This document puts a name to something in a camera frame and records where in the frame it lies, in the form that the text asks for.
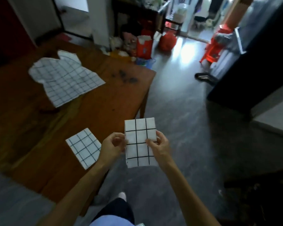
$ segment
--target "white sneaker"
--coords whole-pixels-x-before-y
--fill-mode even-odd
[[[119,193],[118,197],[121,198],[121,199],[123,199],[125,202],[127,202],[127,197],[126,197],[125,192]]]

